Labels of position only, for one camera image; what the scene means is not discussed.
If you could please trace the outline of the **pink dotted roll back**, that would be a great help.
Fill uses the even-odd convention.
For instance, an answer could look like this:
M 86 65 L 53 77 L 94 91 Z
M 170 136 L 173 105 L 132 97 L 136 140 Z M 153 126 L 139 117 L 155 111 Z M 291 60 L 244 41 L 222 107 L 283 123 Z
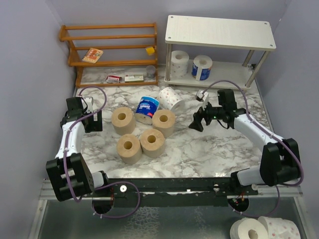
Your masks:
M 171 87 L 166 87 L 160 91 L 158 101 L 162 109 L 170 110 L 176 115 L 181 114 L 185 107 L 184 100 Z

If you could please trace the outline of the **pink dotted roll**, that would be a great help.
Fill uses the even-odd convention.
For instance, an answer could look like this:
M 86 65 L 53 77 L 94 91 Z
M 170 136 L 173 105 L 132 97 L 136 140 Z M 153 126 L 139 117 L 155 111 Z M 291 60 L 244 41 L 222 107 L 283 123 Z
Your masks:
M 181 78 L 187 74 L 189 55 L 180 50 L 171 53 L 171 76 Z
M 171 87 L 166 87 L 160 91 L 158 101 L 162 109 L 170 110 L 176 115 L 181 114 L 185 107 L 184 100 Z

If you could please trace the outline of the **blue Tempo roll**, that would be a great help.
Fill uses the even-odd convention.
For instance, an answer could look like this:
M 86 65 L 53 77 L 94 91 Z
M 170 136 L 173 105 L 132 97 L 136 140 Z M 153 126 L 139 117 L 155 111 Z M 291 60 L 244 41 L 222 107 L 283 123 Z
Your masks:
M 153 116 L 158 110 L 160 103 L 157 99 L 152 97 L 141 97 L 141 100 L 135 111 L 136 121 L 144 124 L 152 124 Z

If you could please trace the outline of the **pink dotted roll front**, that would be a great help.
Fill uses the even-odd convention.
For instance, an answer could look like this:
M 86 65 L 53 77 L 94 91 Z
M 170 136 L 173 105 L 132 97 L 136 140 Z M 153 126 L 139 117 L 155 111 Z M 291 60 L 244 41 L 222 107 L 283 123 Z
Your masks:
M 189 55 L 180 50 L 171 53 L 171 76 L 181 78 L 187 74 Z

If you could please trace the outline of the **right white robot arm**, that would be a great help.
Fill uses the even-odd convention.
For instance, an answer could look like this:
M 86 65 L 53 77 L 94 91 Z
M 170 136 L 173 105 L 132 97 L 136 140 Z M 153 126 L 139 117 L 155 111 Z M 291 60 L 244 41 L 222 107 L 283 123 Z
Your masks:
M 235 129 L 246 136 L 261 151 L 259 166 L 243 169 L 231 174 L 229 189 L 240 195 L 248 185 L 264 184 L 276 186 L 301 177 L 300 155 L 297 142 L 284 139 L 257 122 L 244 108 L 238 108 L 232 89 L 218 90 L 218 103 L 214 107 L 209 102 L 209 94 L 204 90 L 196 93 L 202 106 L 193 114 L 190 129 L 202 132 L 202 121 L 210 125 L 212 120 L 226 123 L 226 129 Z

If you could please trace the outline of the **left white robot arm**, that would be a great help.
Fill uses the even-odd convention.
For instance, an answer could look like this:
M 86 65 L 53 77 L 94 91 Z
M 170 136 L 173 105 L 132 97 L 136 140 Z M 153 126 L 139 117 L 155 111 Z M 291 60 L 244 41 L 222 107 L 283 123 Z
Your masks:
M 59 151 L 46 163 L 46 171 L 58 201 L 79 198 L 95 192 L 106 196 L 110 184 L 104 171 L 91 173 L 82 154 L 85 133 L 101 132 L 102 113 L 93 116 L 92 97 L 72 97 L 66 100 L 67 112 L 60 122 L 63 136 Z

